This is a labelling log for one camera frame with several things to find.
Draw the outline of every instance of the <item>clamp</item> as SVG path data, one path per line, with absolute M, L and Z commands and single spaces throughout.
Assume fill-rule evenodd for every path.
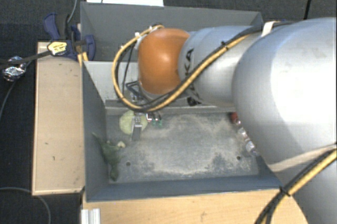
M 71 39 L 68 38 L 67 14 L 50 13 L 43 19 L 45 31 L 51 36 L 52 43 L 48 46 L 53 56 L 63 56 L 77 60 L 77 56 L 86 52 L 89 60 L 95 57 L 96 45 L 93 35 L 86 35 L 81 40 L 78 28 L 71 26 Z

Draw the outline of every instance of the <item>gray bin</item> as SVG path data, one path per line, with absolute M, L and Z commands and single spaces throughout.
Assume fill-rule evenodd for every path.
M 132 141 L 119 128 L 119 118 L 127 108 L 118 102 L 111 81 L 111 60 L 120 42 L 122 39 L 126 42 L 126 36 L 130 39 L 135 30 L 141 31 L 153 24 L 151 19 L 160 20 L 165 26 L 191 31 L 229 23 L 261 24 L 259 13 L 87 3 L 82 3 L 81 7 L 82 34 L 94 34 L 98 51 L 96 61 L 85 62 L 83 66 L 85 190 L 88 202 L 247 191 L 280 185 L 261 158 L 246 152 L 243 138 L 228 119 L 228 112 L 234 108 L 190 107 L 182 98 L 161 111 L 162 128 L 148 125 L 141 133 L 141 140 Z M 130 22 L 127 14 L 135 11 L 142 15 L 137 22 Z M 185 27 L 177 19 L 184 12 Z M 214 14 L 217 14 L 216 21 L 207 19 Z M 112 17 L 119 21 L 118 26 Z M 197 25 L 192 19 L 196 17 L 201 24 Z M 103 26 L 109 19 L 112 19 L 112 31 Z M 136 77 L 137 64 L 131 63 L 128 80 Z M 118 141 L 126 144 L 126 148 L 118 153 L 121 161 L 116 182 L 109 178 L 110 167 L 92 133 L 114 144 Z

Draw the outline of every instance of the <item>red object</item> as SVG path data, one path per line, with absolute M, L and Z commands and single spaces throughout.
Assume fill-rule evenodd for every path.
M 238 121 L 239 121 L 239 117 L 237 116 L 237 113 L 236 112 L 231 113 L 231 122 L 233 124 L 237 124 Z

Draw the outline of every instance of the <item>yellow cable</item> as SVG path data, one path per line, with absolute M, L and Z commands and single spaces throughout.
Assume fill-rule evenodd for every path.
M 86 52 L 82 53 L 82 58 L 83 58 L 83 61 L 85 61 L 85 62 L 89 61 L 88 54 Z
M 296 192 L 298 192 L 303 186 L 305 186 L 310 180 L 312 180 L 316 175 L 318 175 L 321 171 L 323 171 L 327 166 L 329 166 L 331 163 L 336 161 L 337 159 L 337 150 L 333 150 L 325 159 L 323 159 L 320 163 L 318 163 L 316 166 L 314 166 L 307 174 L 305 174 L 299 181 L 297 181 L 294 186 L 290 188 L 288 191 L 289 195 L 294 195 Z M 274 213 L 276 210 L 280 207 L 280 204 L 284 200 L 286 196 L 281 197 L 280 201 L 277 203 Z M 261 221 L 261 224 L 265 224 L 267 220 L 267 215 L 263 218 Z
M 155 29 L 163 27 L 162 25 L 156 26 Z M 122 52 L 125 51 L 128 47 L 130 47 L 135 41 L 137 41 L 141 36 L 144 36 L 146 34 L 148 34 L 151 31 L 151 29 L 147 29 L 144 32 L 142 32 L 139 36 L 134 37 L 133 39 L 131 39 L 129 42 L 127 42 L 116 54 L 114 61 L 113 61 L 113 65 L 112 65 L 112 80 L 113 80 L 113 84 L 116 90 L 117 95 L 119 96 L 119 98 L 129 107 L 134 108 L 134 109 L 142 109 L 141 106 L 135 105 L 133 103 L 131 103 L 129 100 L 127 100 L 125 98 L 125 96 L 122 94 L 119 85 L 117 84 L 117 79 L 115 76 L 115 69 L 116 69 L 116 64 L 117 61 L 119 59 L 119 57 L 121 56 Z M 175 92 L 174 94 L 168 98 L 167 100 L 165 100 L 164 102 L 162 102 L 161 104 L 149 109 L 148 111 L 156 111 L 158 109 L 161 109 L 163 107 L 165 107 L 166 105 L 170 104 L 171 102 L 173 102 L 175 99 L 178 98 L 178 96 L 184 92 L 189 85 L 198 77 L 198 75 L 207 68 L 207 66 L 209 66 L 211 63 L 213 63 L 217 58 L 219 58 L 221 55 L 223 55 L 225 52 L 227 52 L 230 48 L 234 47 L 235 45 L 237 45 L 239 42 L 241 42 L 243 39 L 247 38 L 249 35 L 245 35 L 243 37 L 238 38 L 237 40 L 229 43 L 227 46 L 224 46 L 222 49 L 220 49 L 218 52 L 216 52 L 214 55 L 212 55 L 211 57 L 209 57 L 202 65 L 200 65 L 198 67 L 198 69 L 193 73 L 193 75 L 191 77 L 188 78 L 188 80 L 185 81 L 185 83 L 183 83 Z
M 212 64 L 217 58 L 219 58 L 221 55 L 223 55 L 225 52 L 227 52 L 230 48 L 234 47 L 235 45 L 237 45 L 239 42 L 241 42 L 243 39 L 245 39 L 247 37 L 248 37 L 248 35 L 240 37 L 239 39 L 231 42 L 227 46 L 224 46 L 222 49 L 220 49 L 214 55 L 212 55 L 211 57 L 209 57 L 202 65 L 199 66 L 199 68 L 193 73 L 193 75 L 191 75 L 186 80 L 186 82 L 183 85 L 181 85 L 180 88 L 178 88 L 176 90 L 176 92 L 170 98 L 168 98 L 167 100 L 165 100 L 161 104 L 157 105 L 156 107 L 149 109 L 149 111 L 155 111 L 155 110 L 161 109 L 161 108 L 165 107 L 166 105 L 170 104 L 171 102 L 173 102 L 175 99 L 177 99 L 178 96 L 182 92 L 184 92 L 194 80 L 196 80 L 196 78 L 198 77 L 198 75 L 203 70 L 205 70 L 207 68 L 207 66 L 209 66 L 210 64 Z
M 132 38 L 130 41 L 128 41 L 120 50 L 118 50 L 115 58 L 114 58 L 114 61 L 112 63 L 112 82 L 114 84 L 114 88 L 116 90 L 116 93 L 118 95 L 118 97 L 126 104 L 128 105 L 129 107 L 131 108 L 134 108 L 134 109 L 142 109 L 141 106 L 138 106 L 138 105 L 135 105 L 133 103 L 131 103 L 129 100 L 127 100 L 125 98 L 125 96 L 123 95 L 123 93 L 121 92 L 120 90 L 120 87 L 117 83 L 117 78 L 116 78 L 116 75 L 115 75 L 115 69 L 116 69 L 116 65 L 117 65 L 117 61 L 118 59 L 120 58 L 121 54 L 128 48 L 130 47 L 131 45 L 133 45 L 133 43 L 135 41 L 137 41 L 139 38 L 145 36 L 146 34 L 150 33 L 152 30 L 155 30 L 155 29 L 159 29 L 159 28 L 163 28 L 164 26 L 163 25 L 156 25 L 154 28 L 148 28 L 146 29 L 145 31 L 143 31 L 142 33 L 140 33 L 138 36 Z

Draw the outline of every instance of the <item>small object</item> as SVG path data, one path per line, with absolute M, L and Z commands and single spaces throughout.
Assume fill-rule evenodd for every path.
M 93 210 L 81 210 L 81 224 L 101 224 L 101 211 L 99 208 Z
M 154 127 L 162 127 L 163 123 L 162 123 L 162 117 L 159 113 L 157 113 L 157 115 L 155 115 L 155 113 L 147 113 L 146 114 L 146 120 L 148 123 L 151 123 L 152 126 Z
M 118 144 L 117 144 L 117 146 L 119 148 L 125 148 L 126 147 L 126 145 L 125 145 L 125 143 L 123 141 L 119 141 Z
M 52 43 L 58 41 L 63 45 L 66 44 L 66 51 L 57 51 L 52 53 L 53 56 L 63 56 L 70 58 L 72 60 L 77 60 L 77 56 L 82 52 L 86 52 L 88 55 L 88 60 L 93 60 L 96 51 L 96 45 L 93 35 L 86 35 L 83 40 L 81 39 L 81 34 L 75 25 L 71 26 L 72 29 L 72 39 L 68 39 L 68 14 L 50 13 L 43 19 L 43 26 L 45 31 L 51 36 Z
M 119 125 L 120 125 L 120 129 L 123 133 L 131 135 L 133 133 L 134 130 L 134 124 L 135 124 L 135 120 L 134 120 L 135 114 L 133 111 L 129 110 L 127 112 L 125 112 L 119 120 Z M 141 130 L 144 130 L 147 126 L 147 120 L 145 115 L 141 114 L 140 115 L 140 119 L 141 122 L 140 124 L 142 125 Z
M 246 140 L 250 140 L 249 137 L 248 137 L 248 133 L 247 131 L 241 127 L 240 129 L 237 130 L 237 133 L 243 137 L 243 139 L 246 141 Z
M 52 56 L 63 56 L 68 52 L 67 42 L 52 42 L 47 46 Z
M 258 157 L 260 155 L 255 147 L 255 144 L 250 139 L 246 143 L 246 150 L 253 157 Z
M 192 97 L 187 98 L 187 103 L 189 104 L 189 106 L 196 106 L 198 104 L 201 104 L 201 102 L 193 99 Z
M 15 60 L 21 60 L 22 58 L 19 56 L 11 57 L 8 62 L 12 62 Z M 21 63 L 16 66 L 11 66 L 2 70 L 2 74 L 4 79 L 8 82 L 14 82 L 18 80 L 21 76 L 23 76 L 27 69 L 27 63 Z
M 92 133 L 96 138 L 98 143 L 101 146 L 102 154 L 107 163 L 111 166 L 110 177 L 112 180 L 116 181 L 118 178 L 118 164 L 121 161 L 120 156 L 118 155 L 119 146 L 114 146 L 110 142 L 105 142 L 100 136 L 96 133 Z
M 239 117 L 237 116 L 236 112 L 231 113 L 231 122 L 236 126 L 241 125 L 241 121 L 239 120 Z

